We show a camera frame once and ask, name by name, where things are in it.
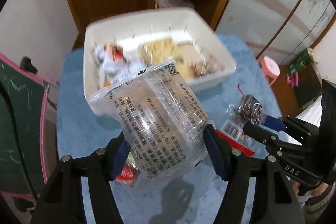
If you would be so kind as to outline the white striped bedding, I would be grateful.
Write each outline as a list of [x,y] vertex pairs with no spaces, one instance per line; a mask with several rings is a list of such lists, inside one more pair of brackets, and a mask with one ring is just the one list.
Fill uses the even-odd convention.
[[322,117],[321,100],[322,96],[319,96],[308,108],[298,114],[296,118],[319,127]]

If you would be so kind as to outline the clear bag brown bread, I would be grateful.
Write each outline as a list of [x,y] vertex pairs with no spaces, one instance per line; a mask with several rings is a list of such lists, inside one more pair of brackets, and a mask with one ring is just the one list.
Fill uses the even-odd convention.
[[207,114],[173,57],[87,98],[96,115],[120,122],[140,171],[135,188],[153,190],[191,171],[208,154]]

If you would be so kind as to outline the clear pack peanut puffs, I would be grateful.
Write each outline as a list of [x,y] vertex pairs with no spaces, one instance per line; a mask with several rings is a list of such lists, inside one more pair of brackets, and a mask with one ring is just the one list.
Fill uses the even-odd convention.
[[183,55],[171,37],[146,42],[140,45],[138,55],[148,67],[161,63],[169,58],[173,58],[175,61],[183,60]]

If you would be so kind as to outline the green bag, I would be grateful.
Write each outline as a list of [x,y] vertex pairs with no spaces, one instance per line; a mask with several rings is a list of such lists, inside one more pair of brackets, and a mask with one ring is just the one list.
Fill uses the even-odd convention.
[[303,70],[310,63],[315,63],[315,54],[312,48],[303,50],[288,67],[290,75]]

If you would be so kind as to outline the dark wooden cabinet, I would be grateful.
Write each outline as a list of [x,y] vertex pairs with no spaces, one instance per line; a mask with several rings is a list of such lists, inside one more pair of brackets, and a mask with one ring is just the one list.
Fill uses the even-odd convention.
[[286,76],[288,65],[280,65],[280,75],[271,86],[283,116],[297,116],[322,93],[321,76],[315,65],[309,64],[298,72],[298,86],[291,87]]

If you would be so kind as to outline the white plastic storage bin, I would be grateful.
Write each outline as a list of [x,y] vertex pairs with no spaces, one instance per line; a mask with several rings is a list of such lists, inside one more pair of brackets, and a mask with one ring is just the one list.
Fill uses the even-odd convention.
[[98,20],[86,28],[83,74],[86,100],[100,90],[91,55],[96,43],[116,43],[123,47],[125,54],[132,54],[141,60],[138,55],[140,45],[167,37],[171,37],[176,44],[192,42],[203,57],[212,54],[225,66],[224,72],[186,82],[193,92],[213,88],[224,77],[234,73],[236,61],[195,10],[183,7],[131,12]]

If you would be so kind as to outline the folded cloth stack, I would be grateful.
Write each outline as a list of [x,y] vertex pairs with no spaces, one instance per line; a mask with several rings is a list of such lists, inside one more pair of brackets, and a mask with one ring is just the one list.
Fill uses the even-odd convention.
[[188,7],[195,9],[195,6],[189,0],[155,0],[156,9]]

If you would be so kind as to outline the dark crinkled snack packet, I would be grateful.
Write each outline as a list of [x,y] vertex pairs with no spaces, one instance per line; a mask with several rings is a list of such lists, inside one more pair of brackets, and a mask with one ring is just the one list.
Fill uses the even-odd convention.
[[251,123],[258,125],[263,118],[263,106],[252,95],[245,95],[238,106],[230,105],[228,108],[229,117],[238,124]]

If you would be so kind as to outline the red clear candy packet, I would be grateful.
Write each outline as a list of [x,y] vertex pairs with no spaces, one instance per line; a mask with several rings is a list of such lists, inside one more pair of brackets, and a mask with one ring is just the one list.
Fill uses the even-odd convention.
[[131,152],[128,154],[126,162],[121,173],[116,177],[116,184],[125,185],[129,188],[134,188],[140,171],[136,165],[135,159]]

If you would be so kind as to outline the green chalkboard pink frame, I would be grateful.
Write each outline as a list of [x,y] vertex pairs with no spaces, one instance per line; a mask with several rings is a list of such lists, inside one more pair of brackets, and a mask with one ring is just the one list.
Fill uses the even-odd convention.
[[58,161],[51,85],[1,55],[1,195],[36,203]]

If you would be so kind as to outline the small dark red packet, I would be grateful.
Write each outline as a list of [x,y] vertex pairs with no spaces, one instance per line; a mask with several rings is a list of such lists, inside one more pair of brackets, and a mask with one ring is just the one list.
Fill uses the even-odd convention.
[[255,140],[243,132],[243,124],[234,119],[228,119],[220,129],[215,130],[217,135],[228,141],[233,149],[238,149],[251,157],[255,154]]

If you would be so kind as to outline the small red snack packet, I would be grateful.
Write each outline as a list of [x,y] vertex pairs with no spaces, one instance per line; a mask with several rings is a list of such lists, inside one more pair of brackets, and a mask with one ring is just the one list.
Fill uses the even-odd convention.
[[225,71],[225,66],[212,54],[195,63],[190,63],[190,68],[195,77],[204,77]]

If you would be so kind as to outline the red white snack packet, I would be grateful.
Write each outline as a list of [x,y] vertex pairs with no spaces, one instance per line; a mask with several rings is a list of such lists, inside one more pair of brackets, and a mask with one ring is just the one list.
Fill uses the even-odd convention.
[[146,65],[132,54],[125,54],[116,43],[95,44],[91,49],[94,74],[99,89],[123,83],[146,69]]

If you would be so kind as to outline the brown paper snack bar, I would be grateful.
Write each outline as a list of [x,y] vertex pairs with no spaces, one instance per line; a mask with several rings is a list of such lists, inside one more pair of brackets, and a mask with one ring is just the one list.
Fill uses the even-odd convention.
[[183,42],[177,44],[181,54],[183,55],[182,61],[176,61],[176,67],[179,74],[183,77],[186,82],[193,81],[199,77],[195,77],[191,68],[190,63],[195,63],[204,57],[201,53],[196,50],[192,42]]

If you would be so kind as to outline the pink toy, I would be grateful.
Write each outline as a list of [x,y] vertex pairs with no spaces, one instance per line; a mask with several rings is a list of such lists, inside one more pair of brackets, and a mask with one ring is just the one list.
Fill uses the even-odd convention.
[[290,88],[297,87],[299,84],[298,72],[287,74],[286,75],[286,82]]

